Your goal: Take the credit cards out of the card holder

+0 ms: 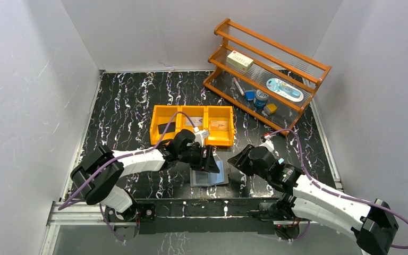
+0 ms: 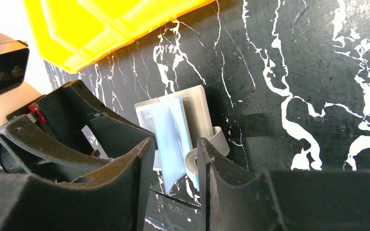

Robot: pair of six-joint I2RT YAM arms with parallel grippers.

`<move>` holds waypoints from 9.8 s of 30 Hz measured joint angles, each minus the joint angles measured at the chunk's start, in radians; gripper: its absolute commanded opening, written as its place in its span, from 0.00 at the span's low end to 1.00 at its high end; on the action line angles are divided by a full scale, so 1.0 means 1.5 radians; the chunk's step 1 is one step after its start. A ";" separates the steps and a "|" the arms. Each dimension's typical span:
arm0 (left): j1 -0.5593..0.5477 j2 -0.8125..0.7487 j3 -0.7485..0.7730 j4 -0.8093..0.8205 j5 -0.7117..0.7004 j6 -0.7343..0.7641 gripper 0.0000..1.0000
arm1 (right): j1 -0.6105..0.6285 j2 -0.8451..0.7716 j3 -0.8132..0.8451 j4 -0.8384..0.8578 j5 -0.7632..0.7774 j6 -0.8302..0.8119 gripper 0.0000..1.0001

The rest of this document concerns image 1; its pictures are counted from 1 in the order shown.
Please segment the grey card holder wallet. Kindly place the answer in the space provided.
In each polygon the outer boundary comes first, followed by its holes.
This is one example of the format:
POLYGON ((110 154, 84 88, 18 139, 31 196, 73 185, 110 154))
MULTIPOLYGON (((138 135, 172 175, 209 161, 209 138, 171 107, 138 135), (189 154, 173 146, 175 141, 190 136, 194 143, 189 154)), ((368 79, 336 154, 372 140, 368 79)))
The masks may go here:
POLYGON ((229 183, 229 175, 224 168, 222 160, 216 161, 220 170, 219 173, 207 173, 194 171, 190 169, 190 185, 191 187, 207 187, 213 185, 226 185, 229 183))

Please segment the yellow plastic triple bin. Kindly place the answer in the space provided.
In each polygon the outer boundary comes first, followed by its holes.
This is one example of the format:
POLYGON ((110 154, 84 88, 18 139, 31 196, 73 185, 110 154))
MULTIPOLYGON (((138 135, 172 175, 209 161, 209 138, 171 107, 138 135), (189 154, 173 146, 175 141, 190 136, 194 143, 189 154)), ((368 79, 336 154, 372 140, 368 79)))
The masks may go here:
POLYGON ((234 144, 235 125, 232 106, 156 105, 149 129, 150 143, 172 139, 182 129, 208 130, 206 145, 230 147, 234 144))

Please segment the orange wooden shelf rack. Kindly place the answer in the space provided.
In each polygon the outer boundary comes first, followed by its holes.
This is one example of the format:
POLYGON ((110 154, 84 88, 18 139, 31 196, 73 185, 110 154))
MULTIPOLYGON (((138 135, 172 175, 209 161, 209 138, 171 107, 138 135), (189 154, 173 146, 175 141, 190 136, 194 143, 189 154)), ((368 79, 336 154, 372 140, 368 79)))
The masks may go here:
POLYGON ((274 129, 291 129, 298 122, 331 70, 331 66, 313 60, 230 19, 225 19, 217 25, 214 34, 221 37, 222 43, 208 58, 215 70, 205 79, 204 86, 274 129), (247 71, 226 62, 227 55, 233 50, 253 59, 254 63, 247 71), (266 116, 262 113, 263 108, 254 106, 254 101, 246 101, 245 96, 235 92, 234 77, 244 92, 256 92, 260 89, 269 94, 267 104, 275 104, 277 111, 266 116), (271 78, 281 79, 299 89, 304 95, 303 100, 292 102, 270 91, 266 82, 271 78))

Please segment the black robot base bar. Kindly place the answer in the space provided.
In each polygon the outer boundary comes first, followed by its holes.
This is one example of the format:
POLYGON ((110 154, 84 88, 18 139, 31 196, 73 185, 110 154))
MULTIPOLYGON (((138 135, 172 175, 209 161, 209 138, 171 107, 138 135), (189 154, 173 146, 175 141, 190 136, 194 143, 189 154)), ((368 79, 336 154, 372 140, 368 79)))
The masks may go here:
POLYGON ((300 222, 279 207, 277 198, 139 199, 141 234, 256 232, 274 234, 300 222))

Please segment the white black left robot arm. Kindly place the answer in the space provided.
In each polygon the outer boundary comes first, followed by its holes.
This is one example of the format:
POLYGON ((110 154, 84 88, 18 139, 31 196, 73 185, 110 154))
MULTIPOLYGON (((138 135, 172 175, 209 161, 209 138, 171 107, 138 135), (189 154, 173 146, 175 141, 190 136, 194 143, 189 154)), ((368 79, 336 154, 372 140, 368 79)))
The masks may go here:
POLYGON ((212 146, 203 144, 208 133, 182 129, 174 138, 145 150, 116 151, 100 146, 73 169, 70 178, 88 205, 100 203, 114 209, 124 221, 131 221, 137 216, 138 205, 117 181, 135 173, 169 169, 178 162, 188 164, 193 171, 218 174, 212 146))

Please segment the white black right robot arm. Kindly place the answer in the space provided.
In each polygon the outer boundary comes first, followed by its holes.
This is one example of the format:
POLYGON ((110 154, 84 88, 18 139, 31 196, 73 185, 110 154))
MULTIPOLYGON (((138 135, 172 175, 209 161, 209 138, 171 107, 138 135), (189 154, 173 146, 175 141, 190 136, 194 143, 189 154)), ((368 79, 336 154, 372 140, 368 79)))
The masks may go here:
POLYGON ((368 254, 388 254, 399 229, 389 205, 377 199, 366 205, 323 183, 310 180, 304 171, 275 159, 264 146, 247 145, 228 163, 247 176, 263 178, 282 197, 260 206, 259 219, 304 218, 345 234, 368 254))

